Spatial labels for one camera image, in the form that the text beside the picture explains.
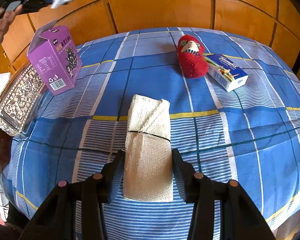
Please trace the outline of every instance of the purple box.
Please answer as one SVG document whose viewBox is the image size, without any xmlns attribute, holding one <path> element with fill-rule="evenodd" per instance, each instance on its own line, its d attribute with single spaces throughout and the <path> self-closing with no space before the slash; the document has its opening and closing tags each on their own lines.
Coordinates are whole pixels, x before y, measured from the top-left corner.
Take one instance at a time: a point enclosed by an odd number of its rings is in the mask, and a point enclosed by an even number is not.
<svg viewBox="0 0 300 240">
<path fill-rule="evenodd" d="M 75 86 L 81 59 L 66 26 L 50 22 L 37 29 L 30 43 L 27 57 L 54 95 Z"/>
</svg>

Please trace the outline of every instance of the bed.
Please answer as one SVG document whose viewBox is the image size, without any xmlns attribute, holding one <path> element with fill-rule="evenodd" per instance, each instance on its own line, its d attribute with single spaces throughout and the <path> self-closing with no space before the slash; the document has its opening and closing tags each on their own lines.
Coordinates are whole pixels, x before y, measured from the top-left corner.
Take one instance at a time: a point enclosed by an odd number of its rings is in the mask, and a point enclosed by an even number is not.
<svg viewBox="0 0 300 240">
<path fill-rule="evenodd" d="M 176 44 L 190 34 L 248 75 L 226 92 L 210 75 L 185 78 Z M 271 230 L 300 209 L 300 81 L 266 45 L 222 31 L 169 27 L 120 33 L 77 47 L 76 87 L 41 97 L 34 128 L 14 139 L 2 173 L 8 198 L 31 218 L 58 181 L 85 180 L 124 149 L 134 94 L 170 102 L 171 147 L 213 180 L 237 179 Z M 105 204 L 109 239 L 186 239 L 192 204 Z M 76 232 L 81 234 L 80 202 Z M 215 202 L 214 239 L 220 234 Z"/>
</svg>

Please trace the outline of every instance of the white bird figure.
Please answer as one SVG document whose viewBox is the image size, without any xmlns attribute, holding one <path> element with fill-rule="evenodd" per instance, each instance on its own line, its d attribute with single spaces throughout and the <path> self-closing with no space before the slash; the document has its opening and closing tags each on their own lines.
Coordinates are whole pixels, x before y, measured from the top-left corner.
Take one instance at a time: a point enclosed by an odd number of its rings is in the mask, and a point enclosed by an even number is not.
<svg viewBox="0 0 300 240">
<path fill-rule="evenodd" d="M 194 41 L 189 41 L 181 50 L 181 52 L 185 52 L 187 49 L 198 52 L 198 45 Z"/>
</svg>

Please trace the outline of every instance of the black string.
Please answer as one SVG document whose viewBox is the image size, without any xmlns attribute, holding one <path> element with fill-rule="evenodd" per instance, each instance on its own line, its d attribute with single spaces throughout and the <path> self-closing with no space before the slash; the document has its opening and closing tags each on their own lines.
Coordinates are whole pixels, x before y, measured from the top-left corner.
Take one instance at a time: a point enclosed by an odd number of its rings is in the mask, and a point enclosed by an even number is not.
<svg viewBox="0 0 300 240">
<path fill-rule="evenodd" d="M 152 134 L 152 133 L 140 132 L 140 131 L 128 131 L 128 132 L 134 132 L 134 133 L 144 133 L 144 134 L 152 135 L 152 136 L 155 136 L 155 137 L 158 137 L 158 138 L 161 138 L 161 139 L 165 139 L 165 140 L 167 140 L 168 142 L 170 142 L 170 140 L 169 140 L 169 139 L 167 139 L 167 138 L 165 138 L 165 137 L 162 137 L 162 136 L 159 136 L 159 135 Z"/>
</svg>

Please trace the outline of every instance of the white mesh bag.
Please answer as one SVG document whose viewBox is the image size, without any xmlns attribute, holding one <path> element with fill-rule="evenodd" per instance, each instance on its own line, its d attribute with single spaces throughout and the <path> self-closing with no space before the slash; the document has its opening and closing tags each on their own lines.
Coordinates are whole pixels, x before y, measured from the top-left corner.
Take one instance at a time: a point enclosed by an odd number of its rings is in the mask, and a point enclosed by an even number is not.
<svg viewBox="0 0 300 240">
<path fill-rule="evenodd" d="M 173 201 L 170 103 L 134 95 L 128 114 L 123 196 Z"/>
</svg>

